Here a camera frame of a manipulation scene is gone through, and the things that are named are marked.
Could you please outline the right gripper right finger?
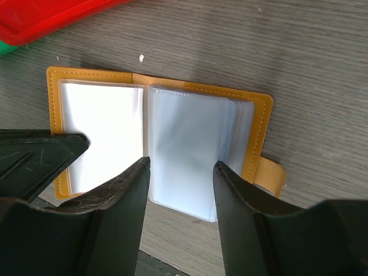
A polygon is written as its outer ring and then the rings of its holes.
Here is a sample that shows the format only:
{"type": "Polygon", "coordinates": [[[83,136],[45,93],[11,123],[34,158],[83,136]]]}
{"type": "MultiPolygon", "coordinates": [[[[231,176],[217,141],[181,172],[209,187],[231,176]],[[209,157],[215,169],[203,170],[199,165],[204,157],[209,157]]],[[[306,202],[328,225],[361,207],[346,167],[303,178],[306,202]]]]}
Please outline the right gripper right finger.
{"type": "Polygon", "coordinates": [[[213,168],[226,275],[366,275],[367,201],[325,200],[303,209],[213,168]]]}

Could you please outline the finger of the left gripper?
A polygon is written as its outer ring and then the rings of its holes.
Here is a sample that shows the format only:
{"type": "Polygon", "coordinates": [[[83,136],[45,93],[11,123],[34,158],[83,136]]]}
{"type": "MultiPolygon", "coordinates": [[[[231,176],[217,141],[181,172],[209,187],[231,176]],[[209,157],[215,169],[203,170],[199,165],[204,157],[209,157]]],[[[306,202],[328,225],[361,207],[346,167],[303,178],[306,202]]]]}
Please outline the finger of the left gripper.
{"type": "Polygon", "coordinates": [[[33,201],[77,160],[90,142],[83,134],[1,130],[1,197],[33,201]]]}

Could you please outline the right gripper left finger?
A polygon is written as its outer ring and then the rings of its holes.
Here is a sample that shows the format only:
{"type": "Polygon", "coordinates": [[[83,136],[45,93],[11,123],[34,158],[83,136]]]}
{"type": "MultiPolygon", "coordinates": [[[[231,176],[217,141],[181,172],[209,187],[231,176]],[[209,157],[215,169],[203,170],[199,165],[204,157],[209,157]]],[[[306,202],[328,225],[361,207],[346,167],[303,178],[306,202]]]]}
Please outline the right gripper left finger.
{"type": "Polygon", "coordinates": [[[133,275],[150,159],[56,208],[1,199],[2,275],[133,275]]]}

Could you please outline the yellow leather card holder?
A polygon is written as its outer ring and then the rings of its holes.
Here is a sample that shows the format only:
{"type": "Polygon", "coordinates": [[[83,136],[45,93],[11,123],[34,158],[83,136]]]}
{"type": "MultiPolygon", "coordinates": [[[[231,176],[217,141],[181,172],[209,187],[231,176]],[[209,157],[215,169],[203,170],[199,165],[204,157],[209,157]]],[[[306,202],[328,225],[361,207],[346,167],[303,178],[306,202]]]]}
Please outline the yellow leather card holder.
{"type": "Polygon", "coordinates": [[[261,157],[273,107],[262,93],[128,72],[50,67],[51,131],[82,133],[89,149],[55,180],[55,195],[86,193],[136,160],[151,160],[149,199],[217,220],[213,167],[279,196],[285,170],[261,157]]]}

